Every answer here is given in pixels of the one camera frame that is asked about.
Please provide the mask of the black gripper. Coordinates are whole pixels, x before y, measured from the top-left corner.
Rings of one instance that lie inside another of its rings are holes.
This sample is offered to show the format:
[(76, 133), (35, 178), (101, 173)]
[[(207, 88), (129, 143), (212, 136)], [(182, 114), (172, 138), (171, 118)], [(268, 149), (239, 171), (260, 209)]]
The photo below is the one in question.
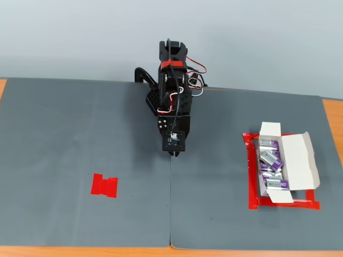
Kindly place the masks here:
[[(184, 141), (190, 131), (190, 115), (158, 114), (158, 128), (163, 141), (178, 139)], [(180, 152), (168, 152), (178, 157)]]

